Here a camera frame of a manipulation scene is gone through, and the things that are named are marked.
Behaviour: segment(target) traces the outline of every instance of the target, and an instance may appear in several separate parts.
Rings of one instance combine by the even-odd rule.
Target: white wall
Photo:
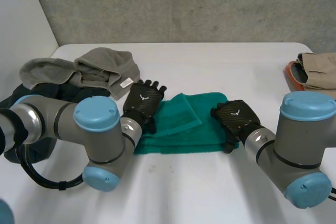
[[[50,57],[57,48],[38,0],[0,0],[0,101],[21,83],[26,61]]]

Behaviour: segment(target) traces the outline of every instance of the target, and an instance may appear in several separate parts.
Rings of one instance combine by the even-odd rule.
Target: folded khaki fabric
[[[302,53],[298,62],[308,77],[305,82],[300,82],[305,90],[319,91],[336,99],[336,52]]]

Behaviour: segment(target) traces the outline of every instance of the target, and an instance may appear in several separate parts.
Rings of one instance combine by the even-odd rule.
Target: white label tag
[[[120,83],[120,86],[124,89],[127,86],[131,85],[132,83],[133,83],[133,80],[128,77],[126,80],[124,80],[122,83]]]

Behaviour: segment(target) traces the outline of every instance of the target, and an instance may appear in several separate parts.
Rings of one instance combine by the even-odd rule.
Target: white table
[[[283,69],[298,53],[310,52],[297,43],[92,44],[62,46],[53,57],[74,60],[96,47],[132,52],[142,79],[168,87],[166,100],[181,92],[222,92],[231,100],[244,99],[274,132],[289,92]],[[120,110],[124,101],[117,102]],[[326,151],[322,170],[336,184],[332,154],[336,150]],[[58,141],[50,159],[36,167],[55,181],[69,180],[87,161],[81,146]],[[111,193],[84,184],[66,191],[41,188],[3,156],[0,172],[0,196],[13,208],[17,224],[335,223],[335,202],[295,208],[242,147],[230,155],[136,156]]]

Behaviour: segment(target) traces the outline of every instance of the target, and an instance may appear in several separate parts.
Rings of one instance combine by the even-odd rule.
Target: logo on robotic hand
[[[140,94],[140,98],[142,101],[149,99],[149,97],[143,97],[141,94]]]
[[[240,110],[238,110],[236,113],[230,113],[231,115],[239,115]]]

